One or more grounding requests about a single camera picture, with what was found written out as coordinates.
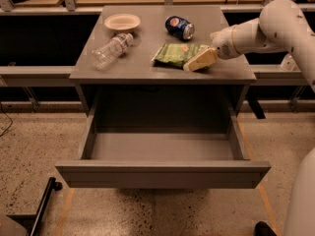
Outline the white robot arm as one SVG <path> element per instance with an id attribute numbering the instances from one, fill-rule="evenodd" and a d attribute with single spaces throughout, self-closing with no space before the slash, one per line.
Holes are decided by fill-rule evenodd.
<path id="1" fill-rule="evenodd" d="M 192 72 L 218 59 L 246 53 L 286 51 L 308 85 L 315 90 L 315 34 L 299 6 L 290 0 L 274 0 L 257 19 L 214 32 L 212 45 L 185 65 Z M 302 160 L 294 180 L 283 236 L 315 236 L 315 148 Z"/>

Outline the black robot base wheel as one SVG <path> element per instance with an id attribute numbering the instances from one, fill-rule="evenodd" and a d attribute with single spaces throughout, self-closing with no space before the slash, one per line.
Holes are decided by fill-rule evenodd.
<path id="1" fill-rule="evenodd" d="M 266 222 L 259 221 L 255 225 L 254 236 L 277 236 L 277 234 Z"/>

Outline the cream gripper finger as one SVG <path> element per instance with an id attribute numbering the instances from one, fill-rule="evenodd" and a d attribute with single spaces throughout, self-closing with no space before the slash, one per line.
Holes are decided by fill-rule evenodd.
<path id="1" fill-rule="evenodd" d="M 188 72 L 194 72 L 200 69 L 204 69 L 215 64 L 218 61 L 218 53 L 213 48 L 207 48 L 199 52 L 195 57 L 191 58 L 184 64 L 183 70 Z"/>

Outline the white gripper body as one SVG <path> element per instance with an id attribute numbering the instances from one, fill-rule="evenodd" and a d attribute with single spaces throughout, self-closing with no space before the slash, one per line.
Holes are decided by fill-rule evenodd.
<path id="1" fill-rule="evenodd" d="M 212 48 L 217 51 L 220 59 L 227 60 L 242 55 L 237 25 L 212 32 L 210 38 L 212 40 Z"/>

